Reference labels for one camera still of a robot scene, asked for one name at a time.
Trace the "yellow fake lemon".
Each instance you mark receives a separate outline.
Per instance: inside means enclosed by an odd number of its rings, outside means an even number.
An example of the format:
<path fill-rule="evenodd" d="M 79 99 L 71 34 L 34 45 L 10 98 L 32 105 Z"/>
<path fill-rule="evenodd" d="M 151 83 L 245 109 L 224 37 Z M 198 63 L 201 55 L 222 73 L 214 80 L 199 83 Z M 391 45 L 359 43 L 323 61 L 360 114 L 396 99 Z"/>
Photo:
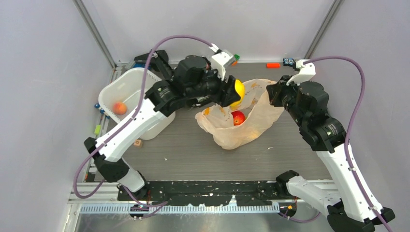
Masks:
<path fill-rule="evenodd" d="M 232 110 L 238 107 L 238 105 L 242 102 L 243 97 L 245 95 L 245 87 L 241 81 L 236 79 L 234 88 L 235 88 L 236 93 L 239 95 L 240 99 L 230 105 L 230 108 Z"/>

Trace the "red fake apple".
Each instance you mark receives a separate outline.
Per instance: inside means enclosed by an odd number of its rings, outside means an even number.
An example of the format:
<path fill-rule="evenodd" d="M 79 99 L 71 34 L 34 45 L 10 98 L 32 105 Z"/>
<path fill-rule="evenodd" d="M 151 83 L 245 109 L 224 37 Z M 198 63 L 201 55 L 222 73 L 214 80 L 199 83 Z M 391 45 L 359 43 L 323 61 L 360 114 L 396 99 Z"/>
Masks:
<path fill-rule="evenodd" d="M 239 126 L 241 125 L 247 118 L 241 111 L 234 111 L 231 112 L 233 116 L 233 125 Z"/>

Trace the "translucent plastic bag banana print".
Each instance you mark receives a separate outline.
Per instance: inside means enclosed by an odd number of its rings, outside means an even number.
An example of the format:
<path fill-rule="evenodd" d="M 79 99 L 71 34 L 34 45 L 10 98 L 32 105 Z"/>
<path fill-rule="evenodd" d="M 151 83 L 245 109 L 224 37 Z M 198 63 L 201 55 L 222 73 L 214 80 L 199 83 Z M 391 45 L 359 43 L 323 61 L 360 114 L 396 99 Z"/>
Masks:
<path fill-rule="evenodd" d="M 276 81 L 252 79 L 243 83 L 245 95 L 236 109 L 212 105 L 195 115 L 201 129 L 210 133 L 213 140 L 226 150 L 236 149 L 259 138 L 279 119 L 283 107 L 274 107 L 269 103 L 267 85 Z M 246 120 L 239 126 L 233 125 L 231 112 L 241 111 Z"/>

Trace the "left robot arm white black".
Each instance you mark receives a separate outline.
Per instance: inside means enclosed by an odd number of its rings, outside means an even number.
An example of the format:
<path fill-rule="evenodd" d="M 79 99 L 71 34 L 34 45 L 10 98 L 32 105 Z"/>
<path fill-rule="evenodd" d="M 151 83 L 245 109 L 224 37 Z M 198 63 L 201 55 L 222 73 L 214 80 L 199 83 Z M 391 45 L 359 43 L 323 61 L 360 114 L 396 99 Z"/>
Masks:
<path fill-rule="evenodd" d="M 240 82 L 225 76 L 226 68 L 236 60 L 225 51 L 210 59 L 187 56 L 169 76 L 155 82 L 141 103 L 110 132 L 99 139 L 88 137 L 84 145 L 104 179 L 120 183 L 135 199 L 143 200 L 148 194 L 146 180 L 124 161 L 123 154 L 148 129 L 194 99 L 207 97 L 221 107 L 239 103 L 244 96 L 237 88 Z"/>

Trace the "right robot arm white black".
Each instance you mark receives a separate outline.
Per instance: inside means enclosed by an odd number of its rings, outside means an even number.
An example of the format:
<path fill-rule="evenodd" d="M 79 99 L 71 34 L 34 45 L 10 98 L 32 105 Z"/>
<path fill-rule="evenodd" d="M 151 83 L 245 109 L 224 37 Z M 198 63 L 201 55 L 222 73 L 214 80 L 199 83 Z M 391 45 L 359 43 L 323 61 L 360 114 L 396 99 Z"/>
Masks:
<path fill-rule="evenodd" d="M 276 178 L 282 198 L 298 197 L 326 217 L 336 232 L 373 232 L 377 225 L 395 218 L 372 194 L 345 143 L 343 125 L 327 111 L 329 95 L 317 82 L 289 83 L 283 76 L 266 87 L 272 106 L 283 107 L 299 128 L 303 140 L 326 166 L 338 194 L 322 190 L 289 170 Z"/>

